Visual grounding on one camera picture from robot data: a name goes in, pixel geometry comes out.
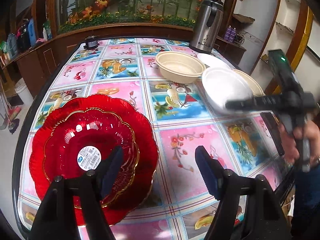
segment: blue gripper pad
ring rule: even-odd
[[[198,146],[195,159],[209,194],[215,199],[221,199],[223,184],[223,167],[218,160],[210,158],[203,146]]]
[[[121,165],[123,163],[123,150],[121,146],[116,146],[108,157],[109,167],[102,178],[100,195],[105,198],[111,193],[112,186],[118,176]]]

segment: beige bowl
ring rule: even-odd
[[[246,74],[243,71],[238,70],[238,69],[235,69],[234,72],[236,72],[238,75],[240,75],[248,83],[254,96],[262,97],[265,95],[262,88],[260,87],[260,85],[252,77],[250,77],[248,74]]]
[[[196,81],[205,70],[205,65],[200,60],[182,52],[160,52],[156,56],[156,63],[166,79],[182,84]]]

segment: human hand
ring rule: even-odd
[[[281,144],[284,150],[284,158],[289,163],[294,163],[299,159],[299,152],[296,148],[296,142],[294,138],[289,136],[288,133],[284,129],[284,125],[281,123],[278,126]],[[302,128],[297,127],[293,130],[293,135],[296,139],[302,139],[302,137],[306,137],[309,139],[310,144],[310,165],[311,167],[316,164],[320,156],[320,131],[318,126],[312,122],[307,121],[304,126],[304,134],[302,133]]]

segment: white bucket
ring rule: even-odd
[[[31,106],[33,102],[33,97],[30,94],[30,91],[27,88],[23,78],[21,78],[16,85],[14,86],[14,90],[17,92],[23,103],[27,106]]]

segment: aquarium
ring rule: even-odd
[[[59,33],[127,22],[193,27],[202,0],[57,0]]]

